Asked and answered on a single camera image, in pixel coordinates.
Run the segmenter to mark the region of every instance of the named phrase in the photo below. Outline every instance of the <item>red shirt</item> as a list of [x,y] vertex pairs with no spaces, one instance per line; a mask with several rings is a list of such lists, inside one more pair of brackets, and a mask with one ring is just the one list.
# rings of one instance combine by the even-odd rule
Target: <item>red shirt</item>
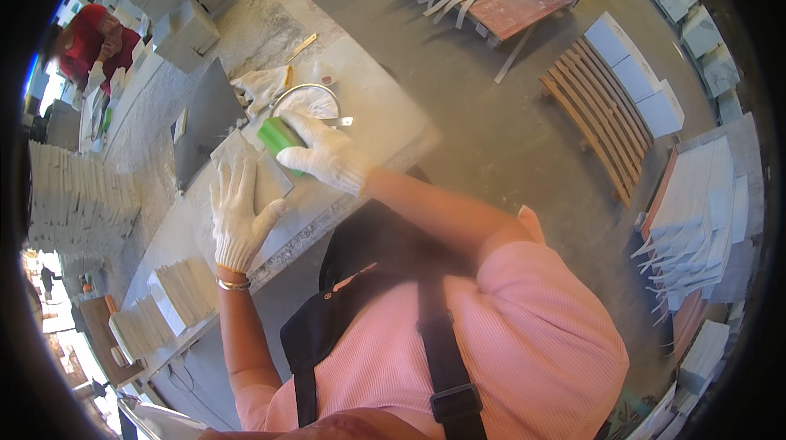
[[104,61],[107,79],[101,88],[109,95],[109,80],[115,70],[120,67],[128,70],[131,66],[131,52],[140,39],[139,34],[123,27],[106,7],[94,3],[85,5],[68,25],[73,29],[73,44],[61,56],[61,72],[83,89],[93,63],[103,51],[108,55]]

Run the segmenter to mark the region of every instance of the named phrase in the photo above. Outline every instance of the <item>bracelet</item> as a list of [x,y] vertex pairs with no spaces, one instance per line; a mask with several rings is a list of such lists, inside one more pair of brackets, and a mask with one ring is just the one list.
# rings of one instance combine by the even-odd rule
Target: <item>bracelet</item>
[[251,280],[246,280],[243,283],[232,283],[231,281],[220,280],[218,277],[216,277],[215,281],[219,284],[219,287],[223,288],[224,290],[247,291],[249,288],[251,288]]

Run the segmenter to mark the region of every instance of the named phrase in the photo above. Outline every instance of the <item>wooden slat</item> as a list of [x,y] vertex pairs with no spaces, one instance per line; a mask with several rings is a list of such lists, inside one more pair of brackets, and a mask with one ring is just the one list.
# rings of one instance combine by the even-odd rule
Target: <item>wooden slat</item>
[[647,126],[644,125],[644,121],[641,119],[638,109],[636,109],[633,101],[631,101],[630,97],[628,97],[627,92],[623,90],[623,87],[620,85],[617,78],[614,77],[613,73],[608,69],[606,63],[602,62],[595,52],[590,48],[590,45],[584,40],[584,36],[579,38],[577,43],[579,49],[585,53],[587,59],[591,60],[595,64],[596,68],[603,74],[609,85],[612,86],[618,103],[625,106],[623,109],[627,111],[628,116],[636,123],[637,129],[641,132],[647,148],[651,149],[653,147],[653,135],[649,132]]
[[[620,107],[617,105],[616,102],[614,102],[612,100],[611,97],[609,97],[608,93],[604,89],[604,86],[601,85],[601,81],[604,80],[603,77],[598,78],[597,76],[595,76],[595,74],[590,71],[590,69],[587,67],[587,65],[584,63],[584,61],[582,61],[582,58],[578,54],[576,54],[573,50],[566,51],[563,56],[566,56],[566,55],[567,55],[568,58],[570,58],[573,61],[573,63],[576,64],[578,69],[581,70],[581,72],[584,73],[584,76],[592,84],[592,87],[591,87],[590,90],[594,91],[595,94],[599,94],[600,97],[603,98],[604,104],[609,108],[609,111],[611,112],[611,114],[616,119],[616,122],[625,131],[625,139],[628,140],[628,143],[626,144],[626,147],[627,148],[632,147],[634,152],[635,152],[635,154],[636,154],[636,158],[638,160],[643,160],[644,159],[645,150],[643,150],[643,148],[639,144],[639,140],[636,137],[636,134],[631,129],[630,124],[628,124],[628,121],[623,117],[623,113],[619,111]],[[638,173],[641,174],[641,163],[640,162],[635,162],[634,165],[636,166],[636,170],[638,171]]]
[[551,81],[551,79],[549,79],[546,75],[543,75],[540,78],[540,81],[545,86],[545,88],[555,97],[555,99],[559,101],[560,104],[562,104],[562,107],[565,109],[565,111],[567,111],[567,113],[573,118],[573,121],[575,121],[576,125],[578,126],[578,129],[581,130],[582,133],[584,133],[584,138],[586,138],[589,144],[592,145],[592,148],[595,149],[595,152],[597,152],[597,158],[601,160],[601,163],[603,163],[603,167],[606,168],[606,172],[608,173],[608,176],[612,179],[612,183],[614,184],[614,188],[616,189],[617,194],[619,195],[619,199],[622,200],[623,204],[625,205],[625,208],[630,208],[630,198],[628,197],[625,188],[623,187],[623,183],[619,179],[619,176],[617,175],[617,172],[614,169],[614,166],[612,165],[611,161],[606,156],[606,152],[598,144],[595,135],[590,130],[590,127],[587,126],[584,120],[582,120],[581,115],[573,108],[573,104],[571,104],[571,102],[567,100],[567,98],[562,94],[562,92],[560,92],[556,84],[553,81]]
[[567,66],[567,69],[570,70],[570,74],[565,74],[566,77],[570,80],[577,79],[581,82],[580,84],[575,83],[576,90],[584,97],[584,101],[589,106],[589,109],[595,113],[595,117],[601,122],[606,134],[612,141],[612,145],[619,153],[619,159],[630,175],[630,179],[634,182],[634,185],[638,184],[641,166],[639,166],[638,169],[636,168],[638,164],[636,154],[630,146],[628,138],[612,116],[612,112],[603,104],[601,99],[597,96],[597,92],[595,92],[595,89],[592,87],[592,84],[586,79],[584,73],[578,70],[578,67],[569,56],[563,54],[557,63],[563,63],[563,66]]
[[590,71],[601,82],[609,98],[614,102],[614,104],[617,105],[624,118],[624,121],[627,123],[630,130],[634,133],[639,146],[645,151],[649,150],[650,147],[652,147],[652,142],[649,140],[649,131],[642,132],[638,123],[634,119],[635,116],[638,116],[638,111],[630,111],[628,109],[624,100],[619,96],[618,89],[614,87],[616,84],[616,79],[610,76],[608,70],[602,63],[598,63],[599,59],[597,56],[595,56],[592,50],[585,49],[580,44],[580,41],[574,43],[573,48],[575,52],[578,53],[582,61],[584,61],[586,66],[589,67]]
[[609,156],[612,158],[612,164],[618,173],[619,179],[623,182],[626,193],[628,196],[633,194],[633,186],[630,183],[630,175],[626,172],[625,164],[619,158],[619,154],[617,153],[617,149],[614,147],[614,143],[611,142],[606,134],[606,131],[603,127],[598,124],[597,118],[593,111],[587,107],[584,101],[578,96],[575,92],[576,89],[582,88],[578,81],[572,76],[571,72],[567,70],[562,62],[557,61],[555,63],[556,70],[554,68],[549,69],[549,73],[555,78],[556,82],[560,84],[562,89],[567,92],[567,95],[573,100],[574,104],[578,106],[581,112],[584,114],[584,118],[592,125],[593,129],[595,130],[595,135],[599,139],[599,145],[602,147],[605,145],[606,150],[608,151]]

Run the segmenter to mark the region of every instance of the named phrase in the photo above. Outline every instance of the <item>metal ring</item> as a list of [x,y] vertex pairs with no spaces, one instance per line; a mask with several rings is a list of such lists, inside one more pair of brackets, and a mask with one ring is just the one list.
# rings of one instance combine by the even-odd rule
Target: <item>metal ring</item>
[[299,86],[294,86],[290,90],[287,90],[286,92],[282,93],[280,95],[280,97],[276,100],[276,102],[273,103],[273,106],[270,108],[270,116],[269,117],[270,118],[273,117],[273,113],[276,111],[276,108],[281,103],[281,101],[284,99],[284,97],[287,97],[291,92],[295,92],[296,90],[309,89],[309,88],[311,88],[311,89],[322,89],[323,91],[326,91],[327,93],[329,93],[330,96],[333,98],[333,101],[336,103],[336,109],[337,109],[339,118],[341,117],[341,104],[339,104],[339,98],[336,97],[336,94],[333,93],[332,90],[330,90],[327,87],[325,87],[323,85],[320,85],[318,83],[302,83]]

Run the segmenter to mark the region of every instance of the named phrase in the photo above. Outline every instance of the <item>black apron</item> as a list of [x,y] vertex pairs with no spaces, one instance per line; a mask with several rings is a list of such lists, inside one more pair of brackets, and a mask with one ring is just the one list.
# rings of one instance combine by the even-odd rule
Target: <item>black apron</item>
[[[295,380],[298,423],[319,418],[314,366],[324,360],[355,315],[375,297],[406,281],[418,282],[418,331],[435,394],[434,419],[447,440],[485,439],[483,406],[453,332],[443,278],[472,268],[415,225],[377,201],[369,201],[334,232],[309,298],[281,328],[281,344]],[[354,279],[333,291],[341,280]]]

